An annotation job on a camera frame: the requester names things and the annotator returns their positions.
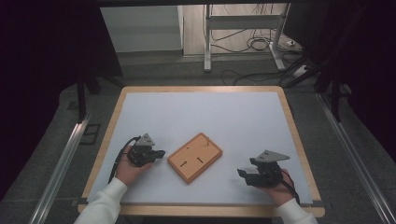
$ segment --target slot in wooden board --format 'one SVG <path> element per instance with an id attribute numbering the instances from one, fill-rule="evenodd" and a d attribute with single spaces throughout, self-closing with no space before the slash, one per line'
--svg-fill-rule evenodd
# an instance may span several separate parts
<path id="1" fill-rule="evenodd" d="M 190 184 L 222 155 L 222 150 L 203 133 L 198 133 L 168 157 L 169 164 Z"/>

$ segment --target white sweater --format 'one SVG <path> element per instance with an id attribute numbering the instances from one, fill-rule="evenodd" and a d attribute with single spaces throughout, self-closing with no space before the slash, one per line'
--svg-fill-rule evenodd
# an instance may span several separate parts
<path id="1" fill-rule="evenodd" d="M 114 177 L 103 190 L 96 193 L 75 223 L 115 223 L 120 212 L 120 200 L 126 190 L 127 186 Z M 282 204 L 277 211 L 285 224 L 317 224 L 315 217 L 306 213 L 295 199 Z"/>

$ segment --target desk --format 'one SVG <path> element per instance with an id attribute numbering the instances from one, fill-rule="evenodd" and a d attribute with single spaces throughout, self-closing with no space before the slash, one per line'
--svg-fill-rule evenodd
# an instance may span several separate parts
<path id="1" fill-rule="evenodd" d="M 99 149 L 96 161 L 92 167 L 92 172 L 87 182 L 86 188 L 82 194 L 82 198 L 89 197 L 92 190 L 93 183 L 98 176 L 99 170 L 102 167 L 107 149 L 110 146 L 110 140 L 116 130 L 116 124 L 120 117 L 123 103 L 128 92 L 276 92 L 279 97 L 281 108 L 286 117 L 287 125 L 289 126 L 292 142 L 296 148 L 297 156 L 304 170 L 304 176 L 307 180 L 309 192 L 314 201 L 313 205 L 307 205 L 304 209 L 313 213 L 316 217 L 324 216 L 324 207 L 317 206 L 316 202 L 321 202 L 318 188 L 312 176 L 308 160 L 305 156 L 303 145 L 301 143 L 296 126 L 292 119 L 290 109 L 283 90 L 279 87 L 127 87 L 122 90 L 120 98 L 117 102 L 113 116 L 109 122 L 104 137 L 103 143 Z M 78 211 L 82 211 L 86 206 L 85 203 L 78 205 Z M 181 217 L 275 217 L 276 210 L 273 205 L 241 205 L 241 204 L 165 204 L 165 203 L 151 203 L 151 204 L 130 204 L 123 203 L 121 205 L 120 213 L 122 215 L 135 216 L 181 216 Z"/>

